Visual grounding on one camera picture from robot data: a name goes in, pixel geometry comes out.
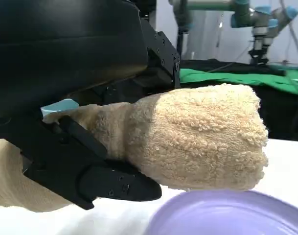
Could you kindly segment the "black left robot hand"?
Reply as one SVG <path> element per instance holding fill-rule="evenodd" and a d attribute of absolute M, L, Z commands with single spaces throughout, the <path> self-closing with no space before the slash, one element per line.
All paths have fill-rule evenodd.
<path fill-rule="evenodd" d="M 98 86 L 130 79 L 141 93 L 180 86 L 180 56 L 149 22 L 154 0 L 0 0 L 0 139 L 18 148 L 23 180 L 89 210 L 97 197 L 153 201 L 158 183 L 78 122 L 43 122 L 70 97 L 101 103 Z"/>

